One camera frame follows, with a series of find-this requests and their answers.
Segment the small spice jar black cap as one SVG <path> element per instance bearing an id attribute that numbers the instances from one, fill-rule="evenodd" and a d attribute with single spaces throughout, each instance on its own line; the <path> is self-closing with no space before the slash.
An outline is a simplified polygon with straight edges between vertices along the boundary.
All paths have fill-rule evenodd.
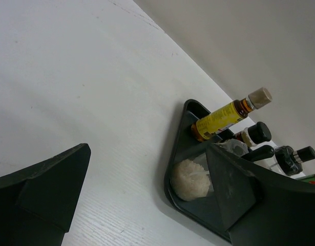
<path id="1" fill-rule="evenodd" d="M 268 126 L 259 121 L 255 125 L 244 128 L 242 131 L 236 133 L 234 138 L 252 148 L 264 142 L 271 141 L 272 135 Z"/>

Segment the yellow label bottle beige cap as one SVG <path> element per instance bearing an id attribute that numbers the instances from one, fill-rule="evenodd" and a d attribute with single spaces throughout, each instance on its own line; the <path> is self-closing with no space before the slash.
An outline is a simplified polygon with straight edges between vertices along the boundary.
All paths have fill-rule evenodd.
<path id="1" fill-rule="evenodd" d="M 248 94 L 242 100 L 234 100 L 191 125 L 191 132 L 196 140 L 204 142 L 213 135 L 246 119 L 248 114 L 272 102 L 270 92 L 261 87 Z"/>

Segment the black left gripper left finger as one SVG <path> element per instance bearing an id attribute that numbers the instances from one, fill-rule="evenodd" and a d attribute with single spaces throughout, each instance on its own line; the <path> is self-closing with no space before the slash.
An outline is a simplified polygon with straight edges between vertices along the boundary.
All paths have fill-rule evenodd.
<path id="1" fill-rule="evenodd" d="M 89 145 L 81 143 L 0 177 L 0 245 L 61 245 L 90 156 Z"/>

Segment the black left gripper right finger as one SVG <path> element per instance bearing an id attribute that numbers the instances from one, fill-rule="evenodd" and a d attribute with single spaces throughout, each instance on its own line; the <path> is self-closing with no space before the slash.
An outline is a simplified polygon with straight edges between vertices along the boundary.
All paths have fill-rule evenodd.
<path id="1" fill-rule="evenodd" d="M 232 245 L 315 245 L 315 184 L 267 170 L 216 144 L 208 169 Z"/>

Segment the glass shaker with white powder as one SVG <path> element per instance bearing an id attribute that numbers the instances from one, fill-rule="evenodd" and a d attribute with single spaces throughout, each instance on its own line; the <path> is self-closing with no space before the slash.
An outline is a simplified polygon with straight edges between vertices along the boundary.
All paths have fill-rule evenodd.
<path id="1" fill-rule="evenodd" d="M 303 163 L 314 159 L 315 150 L 311 146 L 299 150 L 294 150 L 290 146 L 281 146 L 275 148 L 275 163 L 269 169 L 275 171 L 275 167 L 278 167 L 286 176 L 293 176 L 303 171 Z"/>

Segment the black plastic tray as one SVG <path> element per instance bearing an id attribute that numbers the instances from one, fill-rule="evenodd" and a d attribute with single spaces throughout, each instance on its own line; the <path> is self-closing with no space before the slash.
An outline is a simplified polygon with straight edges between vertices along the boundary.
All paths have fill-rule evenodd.
<path id="1" fill-rule="evenodd" d="M 179 117 L 180 122 L 164 175 L 164 193 L 175 210 L 225 241 L 230 242 L 229 233 L 223 227 L 221 214 L 214 195 L 186 202 L 177 197 L 170 183 L 171 170 L 174 164 L 190 157 L 197 157 L 205 152 L 207 143 L 198 142 L 193 138 L 191 124 L 208 114 L 210 114 L 210 111 L 197 100 L 188 99 L 183 104 L 183 110 Z"/>

